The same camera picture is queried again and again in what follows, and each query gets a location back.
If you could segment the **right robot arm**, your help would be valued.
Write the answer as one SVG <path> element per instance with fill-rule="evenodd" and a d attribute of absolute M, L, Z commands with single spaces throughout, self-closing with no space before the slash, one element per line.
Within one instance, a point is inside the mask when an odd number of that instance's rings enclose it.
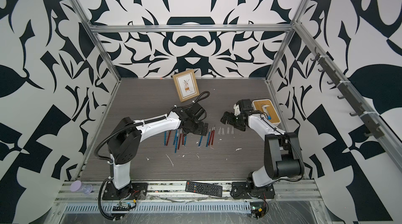
<path fill-rule="evenodd" d="M 280 180 L 303 179 L 305 165 L 297 135 L 279 129 L 269 121 L 268 113 L 256 110 L 249 99 L 239 100 L 233 109 L 233 113 L 224 112 L 221 123 L 240 131 L 250 128 L 264 141 L 264 165 L 249 175 L 250 186 L 261 188 Z"/>

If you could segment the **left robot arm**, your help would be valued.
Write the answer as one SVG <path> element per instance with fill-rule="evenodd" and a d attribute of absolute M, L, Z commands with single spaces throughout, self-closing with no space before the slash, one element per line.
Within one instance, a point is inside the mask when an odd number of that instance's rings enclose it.
<path fill-rule="evenodd" d="M 111 181 L 115 189 L 123 189 L 131 183 L 130 163 L 141 142 L 163 132 L 176 130 L 182 130 L 185 136 L 206 136 L 206 117 L 207 112 L 199 103 L 175 107 L 167 114 L 143 120 L 126 117 L 96 146 L 94 155 L 111 166 Z"/>

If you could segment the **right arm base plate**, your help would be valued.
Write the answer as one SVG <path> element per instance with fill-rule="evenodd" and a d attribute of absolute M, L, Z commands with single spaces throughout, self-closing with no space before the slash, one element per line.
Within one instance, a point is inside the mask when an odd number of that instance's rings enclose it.
<path fill-rule="evenodd" d="M 266 187 L 252 187 L 247 182 L 232 182 L 230 195 L 236 200 L 252 198 L 273 199 L 275 197 L 275 190 L 273 185 Z"/>

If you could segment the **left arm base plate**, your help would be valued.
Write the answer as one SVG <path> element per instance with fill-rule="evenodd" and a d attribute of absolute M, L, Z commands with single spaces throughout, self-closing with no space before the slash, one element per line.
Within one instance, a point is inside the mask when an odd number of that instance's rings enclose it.
<path fill-rule="evenodd" d="M 148 183 L 131 183 L 122 189 L 116 189 L 112 182 L 108 182 L 102 200 L 144 200 L 148 192 L 148 185 Z"/>

